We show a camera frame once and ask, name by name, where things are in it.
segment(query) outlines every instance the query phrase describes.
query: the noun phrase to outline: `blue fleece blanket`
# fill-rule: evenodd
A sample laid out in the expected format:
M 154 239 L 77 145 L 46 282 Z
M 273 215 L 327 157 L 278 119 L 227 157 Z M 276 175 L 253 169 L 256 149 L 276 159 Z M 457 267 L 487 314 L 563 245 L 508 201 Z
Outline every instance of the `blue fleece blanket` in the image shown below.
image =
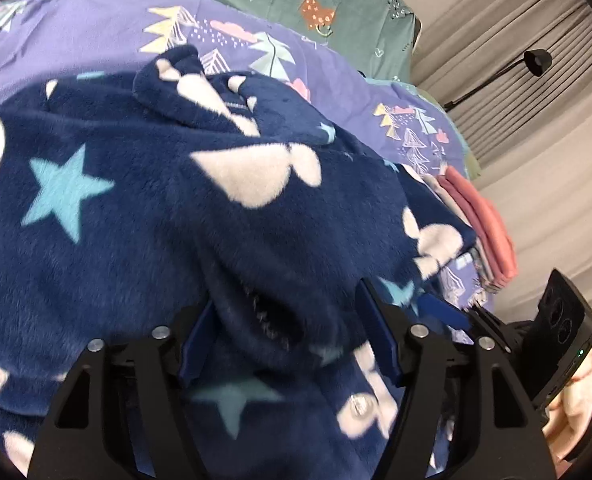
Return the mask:
M 369 478 L 402 392 L 356 284 L 422 318 L 414 298 L 474 236 L 412 168 L 273 78 L 205 76 L 192 46 L 26 88 L 0 106 L 0 445 L 26 472 L 89 340 L 208 292 L 224 330 L 186 409 L 210 473 Z

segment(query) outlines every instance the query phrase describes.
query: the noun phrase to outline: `pink cloud print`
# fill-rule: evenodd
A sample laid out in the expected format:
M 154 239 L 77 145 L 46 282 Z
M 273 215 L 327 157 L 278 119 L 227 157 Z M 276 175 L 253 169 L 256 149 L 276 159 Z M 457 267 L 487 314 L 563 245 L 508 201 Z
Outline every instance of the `pink cloud print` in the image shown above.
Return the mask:
M 251 32 L 247 32 L 243 27 L 241 27 L 237 23 L 222 23 L 217 20 L 211 20 L 209 24 L 211 25 L 211 28 L 220 30 L 225 34 L 233 36 L 234 38 L 249 41 L 249 43 L 255 43 L 256 41 L 258 41 L 258 38 L 256 38 Z

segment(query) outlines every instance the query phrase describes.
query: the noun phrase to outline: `pink cloth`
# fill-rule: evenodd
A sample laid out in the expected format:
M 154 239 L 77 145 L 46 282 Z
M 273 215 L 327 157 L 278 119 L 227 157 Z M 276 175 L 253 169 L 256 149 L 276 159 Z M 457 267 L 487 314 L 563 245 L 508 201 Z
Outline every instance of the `pink cloth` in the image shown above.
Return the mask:
M 444 176 L 437 176 L 437 180 L 441 187 L 444 188 L 444 190 L 451 195 L 451 198 L 453 198 L 454 202 L 456 202 L 456 204 L 458 204 L 458 206 L 462 209 L 462 212 L 469 220 L 471 227 L 473 227 L 474 231 L 476 231 L 480 243 L 482 243 L 482 248 L 484 249 L 484 252 L 487 255 L 489 266 L 492 268 L 493 284 L 500 287 L 506 286 L 507 283 L 509 283 L 509 280 L 500 269 L 500 265 L 498 264 L 498 260 L 495 257 L 495 253 L 493 253 L 492 245 L 489 242 L 487 232 L 485 228 L 482 226 L 482 222 L 478 218 L 476 211 L 474 210 L 472 205 L 469 202 L 467 202 L 466 198 L 464 198 L 458 192 L 458 190 L 456 190 L 453 184 L 451 184 L 450 181 L 448 181 Z
M 451 166 L 447 168 L 445 179 L 453 184 L 453 187 L 471 204 L 476 212 L 503 276 L 507 280 L 515 278 L 518 275 L 516 252 L 513 250 L 513 243 L 507 234 L 507 228 L 496 208 L 489 200 L 480 195 L 474 185 L 455 168 Z

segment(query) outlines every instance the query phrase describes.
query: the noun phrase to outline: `curtain fold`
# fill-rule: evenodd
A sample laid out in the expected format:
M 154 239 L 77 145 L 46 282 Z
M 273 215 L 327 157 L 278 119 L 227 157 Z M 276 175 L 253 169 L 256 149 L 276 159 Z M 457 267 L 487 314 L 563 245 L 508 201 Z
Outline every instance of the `curtain fold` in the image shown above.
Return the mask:
M 439 102 L 465 94 L 525 50 L 546 48 L 540 78 L 521 66 L 450 112 L 502 214 L 520 275 L 496 297 L 505 320 L 532 317 L 559 268 L 592 306 L 592 10 L 585 0 L 463 0 L 430 27 L 414 84 Z

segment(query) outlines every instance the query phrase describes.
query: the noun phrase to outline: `stack of folded clothes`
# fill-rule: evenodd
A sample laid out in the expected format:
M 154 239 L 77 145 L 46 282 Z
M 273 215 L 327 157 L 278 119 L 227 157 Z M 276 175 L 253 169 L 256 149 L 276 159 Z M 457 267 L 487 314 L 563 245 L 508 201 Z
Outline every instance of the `stack of folded clothes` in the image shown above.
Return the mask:
M 458 171 L 449 166 L 444 175 L 423 175 L 425 183 L 461 220 L 478 235 L 471 250 L 480 284 L 499 292 L 518 275 L 516 253 L 502 218 L 489 200 Z

